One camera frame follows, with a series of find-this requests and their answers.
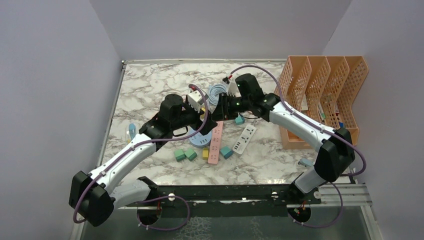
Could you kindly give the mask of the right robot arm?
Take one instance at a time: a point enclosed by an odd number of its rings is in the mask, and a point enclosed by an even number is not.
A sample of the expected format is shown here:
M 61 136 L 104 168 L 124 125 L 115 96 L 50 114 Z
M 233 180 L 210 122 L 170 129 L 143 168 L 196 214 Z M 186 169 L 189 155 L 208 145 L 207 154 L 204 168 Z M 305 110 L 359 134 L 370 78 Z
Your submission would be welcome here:
M 314 188 L 334 182 L 355 160 L 351 134 L 346 128 L 326 126 L 289 106 L 276 94 L 265 94 L 256 77 L 250 73 L 238 76 L 234 83 L 240 96 L 222 93 L 211 114 L 212 120 L 232 120 L 239 113 L 251 112 L 294 133 L 317 152 L 314 165 L 291 184 L 288 196 L 292 202 L 300 204 Z

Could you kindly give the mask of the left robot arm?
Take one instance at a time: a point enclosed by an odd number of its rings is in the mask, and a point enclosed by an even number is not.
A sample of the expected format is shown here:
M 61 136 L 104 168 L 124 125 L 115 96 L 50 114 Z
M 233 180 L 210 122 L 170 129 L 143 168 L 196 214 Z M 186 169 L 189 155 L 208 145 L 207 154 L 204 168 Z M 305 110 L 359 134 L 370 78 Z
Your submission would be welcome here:
M 158 113 L 142 125 L 124 149 L 91 172 L 75 174 L 69 196 L 69 205 L 74 209 L 73 221 L 76 224 L 88 221 L 97 227 L 116 209 L 137 201 L 147 206 L 155 203 L 157 191 L 147 180 L 137 179 L 124 185 L 120 182 L 166 143 L 186 139 L 186 136 L 175 135 L 175 130 L 191 127 L 205 135 L 216 127 L 217 123 L 209 117 L 206 101 L 202 90 L 195 90 L 185 98 L 178 94 L 166 95 Z

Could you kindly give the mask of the teal plug adapter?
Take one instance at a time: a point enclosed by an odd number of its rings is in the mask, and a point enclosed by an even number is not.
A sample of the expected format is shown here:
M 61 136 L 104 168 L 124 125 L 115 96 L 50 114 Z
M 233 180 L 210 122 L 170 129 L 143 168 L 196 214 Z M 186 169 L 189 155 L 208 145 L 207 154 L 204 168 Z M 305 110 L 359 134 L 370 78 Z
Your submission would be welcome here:
M 224 159 L 228 159 L 229 157 L 233 155 L 233 150 L 229 148 L 228 146 L 222 147 L 219 152 Z
M 235 118 L 235 120 L 234 120 L 234 122 L 235 122 L 235 124 L 237 125 L 237 126 L 239 126 L 239 125 L 242 125 L 242 124 L 244 124 L 245 123 L 245 118 L 242 116 L 242 115 L 238 115 L 236 118 Z

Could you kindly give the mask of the green plug adapter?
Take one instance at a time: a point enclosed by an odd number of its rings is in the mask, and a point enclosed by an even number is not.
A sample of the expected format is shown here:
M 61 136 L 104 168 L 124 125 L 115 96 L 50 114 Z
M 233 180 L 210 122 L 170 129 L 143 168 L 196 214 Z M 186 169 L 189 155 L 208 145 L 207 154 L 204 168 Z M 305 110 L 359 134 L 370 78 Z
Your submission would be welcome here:
M 173 153 L 177 162 L 180 162 L 186 159 L 185 152 L 182 149 L 176 149 Z
M 192 148 L 188 148 L 184 152 L 184 155 L 190 162 L 192 162 L 198 156 L 197 153 Z

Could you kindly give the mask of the pink long power strip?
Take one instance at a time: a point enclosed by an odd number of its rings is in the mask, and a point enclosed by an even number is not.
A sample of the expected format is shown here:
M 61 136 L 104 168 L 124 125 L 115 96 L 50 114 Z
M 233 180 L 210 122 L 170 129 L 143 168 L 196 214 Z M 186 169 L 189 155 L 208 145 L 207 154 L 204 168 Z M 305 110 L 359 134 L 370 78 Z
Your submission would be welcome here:
M 211 165 L 217 165 L 219 162 L 223 127 L 224 122 L 218 121 L 217 126 L 211 131 L 212 135 L 209 145 L 209 155 L 207 159 L 207 162 Z

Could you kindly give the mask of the blue round power strip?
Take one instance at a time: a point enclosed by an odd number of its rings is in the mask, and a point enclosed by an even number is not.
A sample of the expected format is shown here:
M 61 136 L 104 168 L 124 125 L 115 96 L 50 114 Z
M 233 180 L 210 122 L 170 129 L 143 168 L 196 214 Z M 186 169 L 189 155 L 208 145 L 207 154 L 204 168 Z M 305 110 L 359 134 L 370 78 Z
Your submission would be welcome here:
M 189 142 L 192 146 L 195 148 L 205 148 L 208 147 L 212 140 L 212 132 L 208 132 L 207 134 L 203 135 L 200 132 L 197 134 L 191 136 L 189 139 Z

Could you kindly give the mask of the white power strip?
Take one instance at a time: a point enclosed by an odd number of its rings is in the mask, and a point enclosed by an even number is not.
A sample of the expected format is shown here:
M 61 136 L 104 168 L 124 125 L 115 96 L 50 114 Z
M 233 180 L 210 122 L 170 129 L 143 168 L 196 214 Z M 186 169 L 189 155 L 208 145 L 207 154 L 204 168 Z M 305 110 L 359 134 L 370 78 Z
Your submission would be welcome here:
M 241 155 L 247 148 L 249 142 L 251 141 L 253 135 L 255 134 L 257 128 L 251 124 L 248 124 L 240 134 L 236 143 L 234 144 L 232 151 L 235 154 Z

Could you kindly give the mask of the orange plastic file rack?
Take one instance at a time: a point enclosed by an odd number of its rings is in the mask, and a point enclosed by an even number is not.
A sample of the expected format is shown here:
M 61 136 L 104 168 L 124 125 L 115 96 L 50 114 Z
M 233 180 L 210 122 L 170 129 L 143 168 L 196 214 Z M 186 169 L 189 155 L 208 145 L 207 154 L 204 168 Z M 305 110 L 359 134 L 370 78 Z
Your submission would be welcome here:
M 360 129 L 352 106 L 368 73 L 363 56 L 292 55 L 274 93 L 321 124 L 346 128 L 355 146 Z

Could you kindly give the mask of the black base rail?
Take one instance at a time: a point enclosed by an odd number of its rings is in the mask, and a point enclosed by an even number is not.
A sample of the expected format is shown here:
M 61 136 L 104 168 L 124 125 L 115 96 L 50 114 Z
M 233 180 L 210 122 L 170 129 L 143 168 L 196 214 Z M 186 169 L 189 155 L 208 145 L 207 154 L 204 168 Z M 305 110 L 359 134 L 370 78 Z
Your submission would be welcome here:
M 190 217 L 286 217 L 288 206 L 317 205 L 312 192 L 298 196 L 289 184 L 254 185 L 160 185 L 148 199 L 130 204 L 143 216 Z

